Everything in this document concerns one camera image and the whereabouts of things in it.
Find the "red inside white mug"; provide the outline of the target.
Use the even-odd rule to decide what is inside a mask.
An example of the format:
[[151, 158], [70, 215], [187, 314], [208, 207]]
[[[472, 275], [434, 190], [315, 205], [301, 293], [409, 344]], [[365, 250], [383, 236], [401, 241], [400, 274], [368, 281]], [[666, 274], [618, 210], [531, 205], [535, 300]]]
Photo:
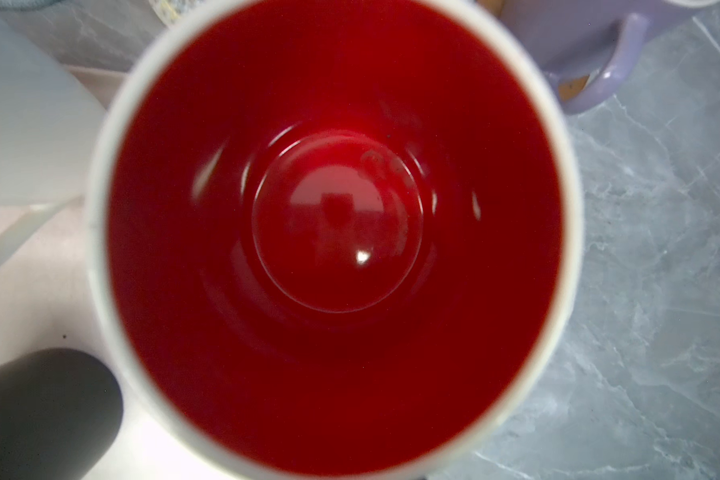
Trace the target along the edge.
[[102, 334], [250, 479], [419, 479], [523, 401], [581, 271], [557, 100], [469, 1], [207, 1], [114, 99], [86, 195]]

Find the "plain brown cork coaster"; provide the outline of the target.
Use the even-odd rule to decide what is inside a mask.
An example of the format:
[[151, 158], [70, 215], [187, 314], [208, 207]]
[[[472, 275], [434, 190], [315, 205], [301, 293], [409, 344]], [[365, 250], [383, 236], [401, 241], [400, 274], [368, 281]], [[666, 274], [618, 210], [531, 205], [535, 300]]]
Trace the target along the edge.
[[576, 79], [561, 80], [557, 87], [557, 93], [560, 101], [566, 102], [575, 98], [587, 86], [588, 81], [588, 75]]

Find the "lavender mug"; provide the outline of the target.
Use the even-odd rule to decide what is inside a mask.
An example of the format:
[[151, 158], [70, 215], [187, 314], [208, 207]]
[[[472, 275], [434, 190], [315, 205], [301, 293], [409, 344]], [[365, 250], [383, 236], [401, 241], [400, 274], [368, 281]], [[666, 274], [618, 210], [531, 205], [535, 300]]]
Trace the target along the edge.
[[499, 20], [522, 44], [551, 86], [588, 76], [586, 86], [560, 101], [576, 115], [613, 96], [644, 46], [691, 19], [713, 1], [506, 1]]

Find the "white woven rope coaster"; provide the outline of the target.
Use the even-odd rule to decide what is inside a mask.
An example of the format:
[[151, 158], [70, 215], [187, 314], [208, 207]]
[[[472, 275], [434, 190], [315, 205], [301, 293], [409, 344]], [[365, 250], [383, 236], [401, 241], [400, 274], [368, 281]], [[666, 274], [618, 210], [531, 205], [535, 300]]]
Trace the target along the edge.
[[158, 19], [172, 26], [204, 3], [203, 0], [148, 0]]

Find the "blue grey woven coaster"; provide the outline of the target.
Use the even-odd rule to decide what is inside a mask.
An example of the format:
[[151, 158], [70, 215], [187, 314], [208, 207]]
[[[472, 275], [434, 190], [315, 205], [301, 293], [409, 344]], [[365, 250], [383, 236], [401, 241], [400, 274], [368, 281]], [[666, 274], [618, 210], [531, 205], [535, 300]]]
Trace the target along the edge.
[[3, 11], [34, 11], [46, 8], [58, 0], [0, 0]]

